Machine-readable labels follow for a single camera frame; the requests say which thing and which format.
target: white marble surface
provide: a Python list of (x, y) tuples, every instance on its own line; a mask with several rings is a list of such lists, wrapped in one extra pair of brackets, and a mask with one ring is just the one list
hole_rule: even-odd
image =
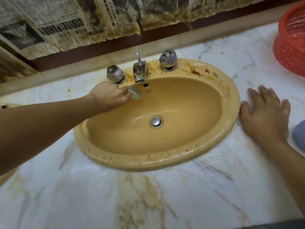
[[(242, 100), (248, 99), (248, 87), (273, 87), (280, 99), (291, 102), (292, 129), (305, 119), (305, 81), (275, 61), (276, 32), (277, 24), (269, 24), (176, 49), (176, 53), (218, 67), (233, 79)], [(0, 102), (77, 98), (104, 80), (103, 69), (2, 96)], [(289, 142), (296, 148), (291, 137)], [(70, 131), (0, 187), (1, 229), (217, 229), (300, 217), (278, 171), (245, 136), (240, 122), (223, 142), (196, 159), (136, 173), (87, 159)]]

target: sink rim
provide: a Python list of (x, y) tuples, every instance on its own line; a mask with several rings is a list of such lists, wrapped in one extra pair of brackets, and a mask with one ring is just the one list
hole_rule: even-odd
[[(181, 69), (183, 72), (180, 73), (162, 70), (158, 60), (149, 61), (148, 65), (150, 73), (147, 75), (146, 81), (160, 77), (182, 76), (196, 79), (216, 88), (223, 100), (221, 103), (223, 113), (220, 119), (210, 131), (190, 143), (163, 152), (138, 155), (114, 154), (96, 147), (89, 140), (86, 132), (87, 120), (85, 120), (76, 126), (73, 132), (77, 145), (88, 158), (123, 170), (160, 169), (202, 155), (223, 140), (234, 127), (239, 114), (240, 98), (235, 84), (225, 73), (208, 63), (191, 59), (178, 59), (175, 70)], [(123, 71), (126, 81), (120, 86), (137, 86), (133, 82), (132, 67)]]

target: hand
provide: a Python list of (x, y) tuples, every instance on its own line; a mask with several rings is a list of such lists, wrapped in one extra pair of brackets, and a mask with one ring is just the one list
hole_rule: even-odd
[(272, 88), (259, 86), (260, 93), (249, 88), (248, 93), (254, 109), (250, 112), (249, 103), (243, 101), (240, 107), (240, 119), (245, 133), (261, 146), (272, 142), (287, 142), (290, 104), (282, 104)]
[(89, 95), (97, 101), (100, 112), (108, 112), (130, 100), (132, 94), (128, 87), (119, 88), (110, 82), (101, 82), (96, 85)]

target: drain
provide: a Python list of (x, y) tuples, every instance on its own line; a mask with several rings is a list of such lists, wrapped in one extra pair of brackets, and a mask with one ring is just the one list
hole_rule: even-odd
[(160, 117), (153, 117), (151, 120), (150, 120), (150, 123), (151, 123), (151, 126), (153, 128), (158, 128), (162, 125), (162, 120)]

